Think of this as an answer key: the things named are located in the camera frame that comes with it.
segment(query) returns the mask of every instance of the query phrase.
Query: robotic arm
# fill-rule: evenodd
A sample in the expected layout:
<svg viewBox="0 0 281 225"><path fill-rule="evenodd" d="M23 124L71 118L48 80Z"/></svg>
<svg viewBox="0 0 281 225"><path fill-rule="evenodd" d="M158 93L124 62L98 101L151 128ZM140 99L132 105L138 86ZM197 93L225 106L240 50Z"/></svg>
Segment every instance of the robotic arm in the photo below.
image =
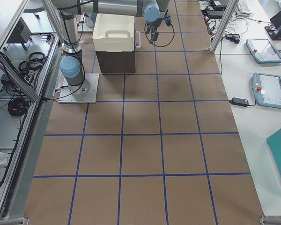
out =
<svg viewBox="0 0 281 225"><path fill-rule="evenodd" d="M143 16L147 20L147 34L150 43L158 38L157 28L163 20L170 26L167 7L170 0L51 0L59 10L63 33L62 49L65 54L82 57L78 42L76 16L83 13L104 13L116 15Z"/></svg>
<svg viewBox="0 0 281 225"><path fill-rule="evenodd" d="M172 26L170 15L167 14L170 0L51 0L59 10L61 21L64 58L59 68L68 83L70 94L82 98L87 102L87 93L90 90L90 81L86 79L82 63L82 49L77 34L76 15L83 13L104 13L116 15L143 16L147 23L146 34L151 34L152 44L158 38L157 28L162 21Z"/></svg>

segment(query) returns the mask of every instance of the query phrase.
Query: grid square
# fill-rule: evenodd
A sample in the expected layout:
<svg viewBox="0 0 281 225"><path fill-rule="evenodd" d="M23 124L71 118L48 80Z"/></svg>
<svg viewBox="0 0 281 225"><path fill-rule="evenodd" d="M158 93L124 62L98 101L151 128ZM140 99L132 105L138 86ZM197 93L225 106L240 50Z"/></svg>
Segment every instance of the grid square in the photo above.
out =
<svg viewBox="0 0 281 225"><path fill-rule="evenodd" d="M83 33L81 36L80 44L83 52L95 51L95 45L94 45L92 33Z"/></svg>
<svg viewBox="0 0 281 225"><path fill-rule="evenodd" d="M187 75L159 75L158 86L161 101L192 100L192 91Z"/></svg>
<svg viewBox="0 0 281 225"><path fill-rule="evenodd" d="M124 75L99 76L97 101L123 101Z"/></svg>
<svg viewBox="0 0 281 225"><path fill-rule="evenodd" d="M211 176L210 182L219 224L258 224L264 214L250 175Z"/></svg>
<svg viewBox="0 0 281 225"><path fill-rule="evenodd" d="M174 3L174 2L169 2L168 10L169 10L168 13L169 13L170 15L177 15L176 6L175 6L175 3Z"/></svg>
<svg viewBox="0 0 281 225"><path fill-rule="evenodd" d="M155 45L164 46L170 43L173 38L172 33L160 33L158 36L158 40L155 42ZM173 41L166 47L156 47L156 51L164 52L164 51L183 51L182 39L180 33L175 33Z"/></svg>
<svg viewBox="0 0 281 225"><path fill-rule="evenodd" d="M237 132L229 102L197 102L201 132Z"/></svg>
<svg viewBox="0 0 281 225"><path fill-rule="evenodd" d="M160 136L124 136L122 174L162 174Z"/></svg>
<svg viewBox="0 0 281 225"><path fill-rule="evenodd" d="M192 75L191 81L196 100L228 99L221 75Z"/></svg>
<svg viewBox="0 0 281 225"><path fill-rule="evenodd" d="M118 174L120 168L120 136L85 136L79 174Z"/></svg>
<svg viewBox="0 0 281 225"><path fill-rule="evenodd" d="M191 74L219 73L215 56L208 52L187 52L187 62Z"/></svg>
<svg viewBox="0 0 281 225"><path fill-rule="evenodd" d="M122 103L97 102L89 106L86 134L120 134Z"/></svg>
<svg viewBox="0 0 281 225"><path fill-rule="evenodd" d="M179 16L181 32L205 32L206 25L201 16Z"/></svg>
<svg viewBox="0 0 281 225"><path fill-rule="evenodd" d="M250 172L239 135L203 135L210 173Z"/></svg>
<svg viewBox="0 0 281 225"><path fill-rule="evenodd" d="M163 133L196 133L198 126L192 102L160 103Z"/></svg>
<svg viewBox="0 0 281 225"><path fill-rule="evenodd" d="M44 137L34 175L76 175L81 136Z"/></svg>
<svg viewBox="0 0 281 225"><path fill-rule="evenodd" d="M100 65L99 65L97 57L95 57L95 64L94 64L94 72L93 73L101 75L101 69L100 69Z"/></svg>
<svg viewBox="0 0 281 225"><path fill-rule="evenodd" d="M163 135L166 174L206 173L199 135Z"/></svg>
<svg viewBox="0 0 281 225"><path fill-rule="evenodd" d="M87 104L54 102L46 134L82 134Z"/></svg>
<svg viewBox="0 0 281 225"><path fill-rule="evenodd" d="M23 216L34 225L67 224L75 178L34 178ZM44 216L48 212L53 217Z"/></svg>
<svg viewBox="0 0 281 225"><path fill-rule="evenodd" d="M145 32L144 31L145 23L147 23L145 18L143 18L143 17L135 17L135 29L137 31L140 31L142 33Z"/></svg>
<svg viewBox="0 0 281 225"><path fill-rule="evenodd" d="M186 51L208 50L211 44L206 33L182 33L182 37Z"/></svg>
<svg viewBox="0 0 281 225"><path fill-rule="evenodd" d="M178 17L177 16L172 16L172 20L171 21L172 21L172 25L174 27L174 31L176 33L180 32ZM160 27L158 28L158 31L159 32L172 32L172 28L168 27L165 22L162 22Z"/></svg>
<svg viewBox="0 0 281 225"><path fill-rule="evenodd" d="M125 103L124 134L159 134L158 103Z"/></svg>
<svg viewBox="0 0 281 225"><path fill-rule="evenodd" d="M166 224L163 178L123 177L120 224Z"/></svg>
<svg viewBox="0 0 281 225"><path fill-rule="evenodd" d="M146 38L145 33L140 33L140 48L136 49L137 52L152 52L154 51L154 46L149 43L149 41Z"/></svg>
<svg viewBox="0 0 281 225"><path fill-rule="evenodd" d="M167 177L169 224L215 225L206 176Z"/></svg>
<svg viewBox="0 0 281 225"><path fill-rule="evenodd" d="M82 62L83 62L83 67L84 71L87 74L92 73L93 71L93 64L94 64L94 59L95 59L95 52L84 52L82 54Z"/></svg>
<svg viewBox="0 0 281 225"><path fill-rule="evenodd" d="M184 52L157 52L156 55L159 74L187 74Z"/></svg>
<svg viewBox="0 0 281 225"><path fill-rule="evenodd" d="M135 53L136 74L156 74L155 53Z"/></svg>
<svg viewBox="0 0 281 225"><path fill-rule="evenodd" d="M118 178L78 178L71 225L114 225L118 220Z"/></svg>
<svg viewBox="0 0 281 225"><path fill-rule="evenodd" d="M199 15L202 16L200 4L197 2L177 2L178 15Z"/></svg>
<svg viewBox="0 0 281 225"><path fill-rule="evenodd" d="M125 101L157 101L155 75L127 75Z"/></svg>

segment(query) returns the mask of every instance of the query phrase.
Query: white cooler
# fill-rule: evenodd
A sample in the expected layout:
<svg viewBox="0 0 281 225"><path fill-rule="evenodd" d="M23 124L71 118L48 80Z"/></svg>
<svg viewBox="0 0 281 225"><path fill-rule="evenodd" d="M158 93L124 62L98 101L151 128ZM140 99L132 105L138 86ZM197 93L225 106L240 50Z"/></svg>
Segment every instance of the white cooler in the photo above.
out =
<svg viewBox="0 0 281 225"><path fill-rule="evenodd" d="M102 73L135 73L135 18L98 14L93 33Z"/></svg>

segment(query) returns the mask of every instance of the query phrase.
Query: metal mounting plate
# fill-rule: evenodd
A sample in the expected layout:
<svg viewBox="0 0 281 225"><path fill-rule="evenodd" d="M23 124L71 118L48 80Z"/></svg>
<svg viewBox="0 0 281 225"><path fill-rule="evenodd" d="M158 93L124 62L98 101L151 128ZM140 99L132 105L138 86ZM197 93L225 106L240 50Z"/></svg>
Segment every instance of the metal mounting plate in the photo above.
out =
<svg viewBox="0 0 281 225"><path fill-rule="evenodd" d="M90 83L91 86L88 92L69 95L71 92L68 88L62 89L60 92L59 103L95 103L99 83L99 74L85 74L85 79ZM62 85L67 85L67 81L65 79Z"/></svg>

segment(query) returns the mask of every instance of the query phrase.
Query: brown cooler base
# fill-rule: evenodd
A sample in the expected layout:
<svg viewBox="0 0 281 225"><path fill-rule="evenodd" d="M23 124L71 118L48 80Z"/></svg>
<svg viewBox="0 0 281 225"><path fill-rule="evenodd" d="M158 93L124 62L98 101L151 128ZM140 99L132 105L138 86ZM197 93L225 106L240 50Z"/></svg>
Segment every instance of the brown cooler base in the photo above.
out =
<svg viewBox="0 0 281 225"><path fill-rule="evenodd" d="M135 51L133 52L98 52L96 51L101 73L135 73Z"/></svg>

